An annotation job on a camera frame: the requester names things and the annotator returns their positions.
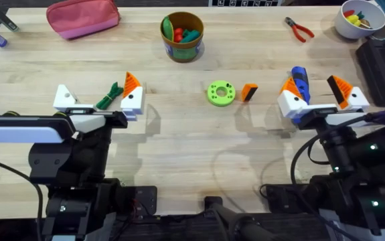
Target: green gear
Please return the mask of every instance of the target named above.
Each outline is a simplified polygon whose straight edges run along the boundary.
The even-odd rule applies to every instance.
[[[219,96],[217,94],[219,90],[225,92],[225,96]],[[208,86],[207,98],[215,106],[227,106],[235,99],[235,88],[225,80],[217,80]]]

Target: green rope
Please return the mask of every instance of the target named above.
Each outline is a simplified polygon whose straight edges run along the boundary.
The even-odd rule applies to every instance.
[[[99,102],[97,103],[97,108],[101,110],[106,110],[107,107],[112,103],[112,101],[124,91],[124,88],[118,87],[118,82],[112,84],[110,92]]]

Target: blue screwdriver handle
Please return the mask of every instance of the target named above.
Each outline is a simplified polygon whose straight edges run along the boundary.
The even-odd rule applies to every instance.
[[[295,85],[297,86],[299,93],[301,93],[303,100],[307,104],[310,104],[311,96],[309,91],[307,71],[305,71],[305,68],[300,66],[293,67],[292,77],[293,81],[295,81]]]

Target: white bowl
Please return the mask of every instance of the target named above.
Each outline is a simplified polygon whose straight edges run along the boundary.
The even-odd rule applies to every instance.
[[[354,10],[357,15],[360,11],[365,15],[366,20],[369,21],[372,29],[365,29],[350,23],[343,15],[343,12]],[[350,0],[346,1],[335,18],[335,28],[339,34],[350,39],[360,39],[366,37],[385,26],[385,14],[381,8],[364,0]]]

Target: red toy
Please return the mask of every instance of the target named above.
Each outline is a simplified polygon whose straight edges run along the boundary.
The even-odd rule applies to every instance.
[[[354,10],[348,10],[343,12],[344,17],[348,17],[354,14]]]
[[[179,43],[182,39],[181,34],[174,35],[174,42]]]
[[[174,36],[176,35],[182,35],[183,29],[181,27],[178,27],[177,29],[174,30]]]

